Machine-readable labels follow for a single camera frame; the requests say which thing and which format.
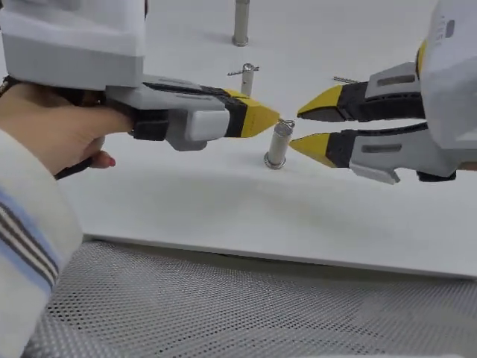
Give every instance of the perforated metal mesh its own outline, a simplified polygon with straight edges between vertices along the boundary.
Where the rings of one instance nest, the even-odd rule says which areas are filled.
[[[86,243],[25,357],[477,357],[474,283],[182,255]]]

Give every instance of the sleeve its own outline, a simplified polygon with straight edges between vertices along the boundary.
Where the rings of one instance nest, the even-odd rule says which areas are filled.
[[[83,234],[56,180],[0,131],[0,357],[19,358]]]

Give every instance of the small metal pin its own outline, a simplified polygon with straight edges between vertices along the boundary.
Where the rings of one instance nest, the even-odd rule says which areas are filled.
[[[254,66],[251,63],[243,65],[241,71],[229,72],[227,76],[241,75],[240,92],[249,97],[252,95],[253,73],[260,70],[260,66]]]
[[[248,45],[248,10],[250,0],[236,0],[236,19],[232,43],[237,47]]]
[[[333,77],[333,80],[334,81],[337,81],[337,82],[342,82],[344,84],[358,84],[359,81],[355,81],[355,80],[351,80],[349,78],[343,78],[343,77]]]
[[[270,169],[281,169],[286,162],[286,152],[295,127],[294,121],[279,119],[275,125],[274,134],[271,137],[271,144],[263,160]]]

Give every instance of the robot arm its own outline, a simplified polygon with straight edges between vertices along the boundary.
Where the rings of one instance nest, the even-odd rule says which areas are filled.
[[[398,168],[421,181],[455,179],[477,161],[477,2],[440,0],[415,63],[379,72],[368,82],[336,86],[303,107],[298,116],[322,122],[425,119],[382,131],[315,134],[291,147],[330,167],[396,183]]]
[[[198,151],[222,137],[255,136],[279,114],[240,93],[143,74],[143,0],[4,0],[9,76],[65,91],[99,91],[126,113],[136,139]]]

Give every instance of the white tabletop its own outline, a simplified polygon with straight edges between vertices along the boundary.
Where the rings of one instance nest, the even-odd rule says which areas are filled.
[[[238,89],[229,71],[260,65],[254,98],[294,118],[332,86],[414,60],[436,1],[260,0],[250,45],[231,45],[233,0],[151,2],[147,72]],[[372,123],[374,127],[407,122]],[[347,126],[300,121],[295,136]],[[310,263],[477,277],[477,175],[389,186],[296,152],[280,171],[262,161],[271,131],[179,153],[112,136],[117,167],[62,182],[87,234],[147,245]]]

